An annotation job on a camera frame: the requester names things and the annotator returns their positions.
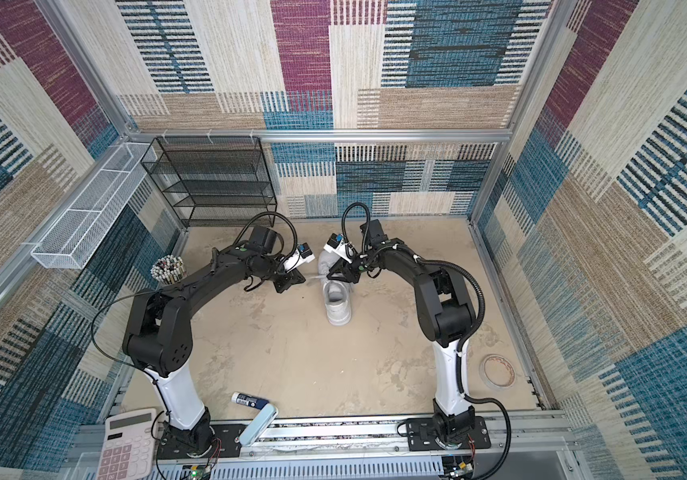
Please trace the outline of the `white leather sneaker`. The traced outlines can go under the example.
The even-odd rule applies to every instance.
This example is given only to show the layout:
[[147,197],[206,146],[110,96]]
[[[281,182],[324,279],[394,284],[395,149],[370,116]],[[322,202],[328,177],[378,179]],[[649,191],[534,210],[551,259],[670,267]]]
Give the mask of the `white leather sneaker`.
[[321,250],[316,258],[317,274],[313,276],[313,279],[320,282],[328,322],[333,326],[343,326],[353,317],[353,302],[351,302],[353,286],[347,282],[327,278],[327,274],[337,260],[339,257],[336,254]]

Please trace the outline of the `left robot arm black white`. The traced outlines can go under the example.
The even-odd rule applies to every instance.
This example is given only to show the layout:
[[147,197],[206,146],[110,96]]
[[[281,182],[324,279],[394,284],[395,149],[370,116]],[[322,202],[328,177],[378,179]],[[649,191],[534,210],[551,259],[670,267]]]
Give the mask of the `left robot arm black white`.
[[314,259],[308,244],[287,255],[272,252],[279,234],[263,226],[247,240],[212,252],[211,262],[175,284],[143,290],[135,298],[122,340],[122,352],[146,374],[167,415],[163,438],[197,458],[215,440],[209,410],[199,398],[189,369],[194,314],[223,291],[243,280],[273,283],[278,293],[303,284],[299,266]]

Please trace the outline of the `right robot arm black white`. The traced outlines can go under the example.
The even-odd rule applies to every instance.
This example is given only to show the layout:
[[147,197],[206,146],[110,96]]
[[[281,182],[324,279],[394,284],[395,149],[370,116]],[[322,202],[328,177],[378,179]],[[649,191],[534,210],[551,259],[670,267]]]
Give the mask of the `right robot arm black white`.
[[357,284],[363,274],[385,270],[413,288],[419,327],[435,352],[433,429],[440,446],[457,448],[477,424],[473,402],[467,399],[467,341],[483,323],[483,292],[463,268],[425,259],[403,240],[388,238],[377,220],[361,225],[361,233],[365,246],[359,252],[342,234],[331,234],[324,251],[335,262],[327,278]]

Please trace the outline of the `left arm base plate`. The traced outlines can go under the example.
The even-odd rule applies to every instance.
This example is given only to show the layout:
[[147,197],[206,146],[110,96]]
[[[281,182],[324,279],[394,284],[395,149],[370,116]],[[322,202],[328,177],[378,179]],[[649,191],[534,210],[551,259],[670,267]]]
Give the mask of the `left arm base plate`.
[[159,460],[189,460],[197,458],[237,458],[242,445],[239,435],[245,430],[243,423],[210,424],[195,430],[184,431],[166,426],[156,458]]

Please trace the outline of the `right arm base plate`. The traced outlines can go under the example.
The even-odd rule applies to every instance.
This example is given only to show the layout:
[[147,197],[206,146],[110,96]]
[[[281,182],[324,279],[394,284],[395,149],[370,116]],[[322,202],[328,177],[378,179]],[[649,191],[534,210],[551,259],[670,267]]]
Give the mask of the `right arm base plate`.
[[481,416],[461,428],[440,426],[431,417],[413,417],[401,421],[397,433],[407,440],[409,451],[491,449],[489,428]]

